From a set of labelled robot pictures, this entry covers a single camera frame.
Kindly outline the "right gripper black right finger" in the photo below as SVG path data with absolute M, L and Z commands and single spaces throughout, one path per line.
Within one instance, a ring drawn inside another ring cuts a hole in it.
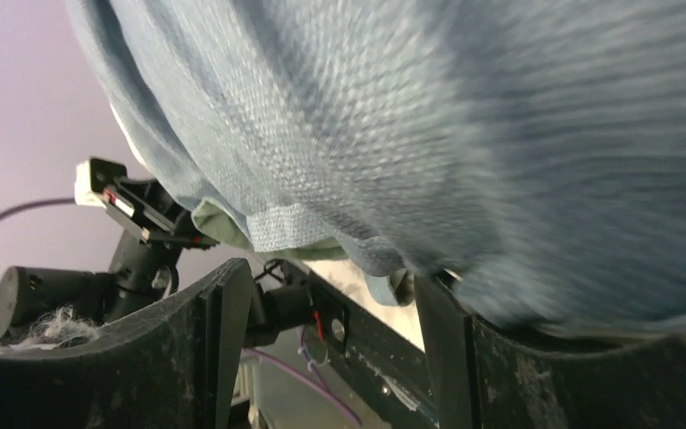
M 686 331 L 611 346 L 499 330 L 419 278 L 443 428 L 686 428 Z

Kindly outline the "white pillow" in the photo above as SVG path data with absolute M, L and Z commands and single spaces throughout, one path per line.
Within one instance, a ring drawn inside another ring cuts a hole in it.
M 113 114 L 113 118 L 116 121 L 119 129 L 121 130 L 121 133 L 127 142 L 127 145 L 130 149 L 131 154 L 133 154 L 134 158 L 136 159 L 136 161 L 138 162 L 139 165 L 141 165 L 147 172 L 150 172 L 149 166 L 147 165 L 145 159 L 142 157 L 142 155 L 138 151 L 138 148 L 136 147 L 133 139 L 131 138 L 130 134 L 128 133 L 127 128 L 125 127 L 122 118 L 119 116 L 116 109 L 112 105 L 110 105 L 110 108 L 111 108 L 111 111 Z

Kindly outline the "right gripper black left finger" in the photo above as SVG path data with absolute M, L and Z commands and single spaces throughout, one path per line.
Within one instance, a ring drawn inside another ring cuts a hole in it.
M 232 258 L 64 349 L 0 355 L 0 428 L 224 428 L 254 289 Z

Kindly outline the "patchwork and blue pillowcase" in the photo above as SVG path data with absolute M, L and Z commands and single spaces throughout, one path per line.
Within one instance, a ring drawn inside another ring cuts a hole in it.
M 217 236 L 457 273 L 498 326 L 686 325 L 686 1 L 70 1 Z

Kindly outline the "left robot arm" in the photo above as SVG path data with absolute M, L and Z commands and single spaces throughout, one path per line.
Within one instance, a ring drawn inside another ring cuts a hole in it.
M 104 185 L 101 200 L 123 228 L 108 270 L 7 268 L 0 281 L 0 345 L 15 343 L 60 307 L 94 324 L 147 307 L 179 288 L 176 264 L 184 250 L 217 244 L 156 180 L 115 178 Z

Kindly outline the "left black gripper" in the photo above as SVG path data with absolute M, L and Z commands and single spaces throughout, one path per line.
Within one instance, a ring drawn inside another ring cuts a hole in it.
M 105 186 L 102 202 L 115 222 L 146 244 L 185 249 L 209 249 L 219 244 L 196 228 L 190 212 L 156 180 L 117 178 Z

